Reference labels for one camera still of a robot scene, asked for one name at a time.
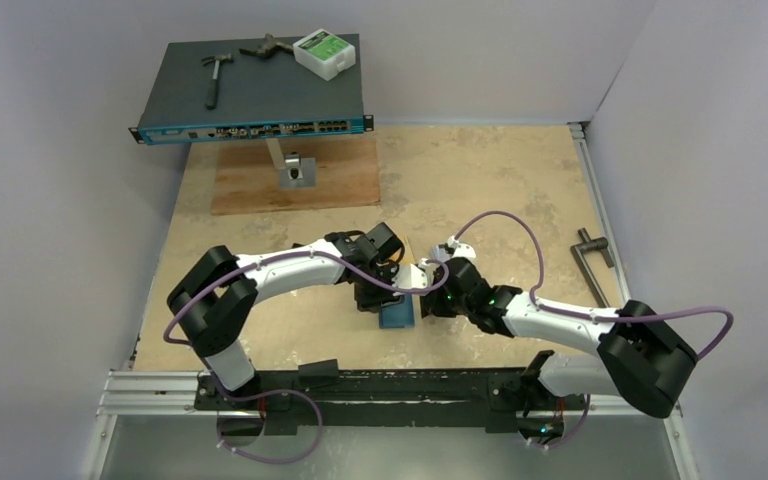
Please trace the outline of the blue leather card holder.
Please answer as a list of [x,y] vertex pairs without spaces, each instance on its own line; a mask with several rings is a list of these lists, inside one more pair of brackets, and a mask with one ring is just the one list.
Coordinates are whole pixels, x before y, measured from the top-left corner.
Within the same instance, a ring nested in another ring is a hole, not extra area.
[[398,301],[383,306],[378,313],[380,329],[410,329],[415,327],[413,298],[400,296]]

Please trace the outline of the orange credit card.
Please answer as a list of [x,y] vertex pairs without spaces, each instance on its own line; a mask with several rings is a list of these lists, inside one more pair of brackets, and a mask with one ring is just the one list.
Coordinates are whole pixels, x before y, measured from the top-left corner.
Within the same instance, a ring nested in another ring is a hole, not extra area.
[[410,238],[408,236],[402,236],[401,240],[404,246],[404,255],[401,263],[403,265],[414,264],[416,262],[416,258],[411,246]]

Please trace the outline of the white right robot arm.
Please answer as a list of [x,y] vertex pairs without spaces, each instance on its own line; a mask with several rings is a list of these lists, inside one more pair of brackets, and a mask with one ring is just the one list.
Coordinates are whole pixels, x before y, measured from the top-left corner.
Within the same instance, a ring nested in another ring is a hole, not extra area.
[[510,285],[492,285],[466,258],[446,261],[433,275],[443,284],[421,296],[423,316],[463,316],[486,334],[534,338],[575,350],[553,354],[524,376],[521,392],[536,407],[567,395],[613,395],[655,418],[670,415],[697,353],[665,321],[645,321],[647,304],[589,308],[531,296]]

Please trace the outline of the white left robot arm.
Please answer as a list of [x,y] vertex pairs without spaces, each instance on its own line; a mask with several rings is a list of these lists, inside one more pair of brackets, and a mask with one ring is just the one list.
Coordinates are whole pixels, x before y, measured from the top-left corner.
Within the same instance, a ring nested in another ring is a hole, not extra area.
[[244,409],[257,399],[258,382],[239,336],[255,305],[293,290],[348,283],[358,310],[377,313],[396,301],[391,288],[403,254],[402,240],[385,223],[260,255],[235,255],[219,245],[193,265],[166,304],[184,342],[219,381],[220,397]]

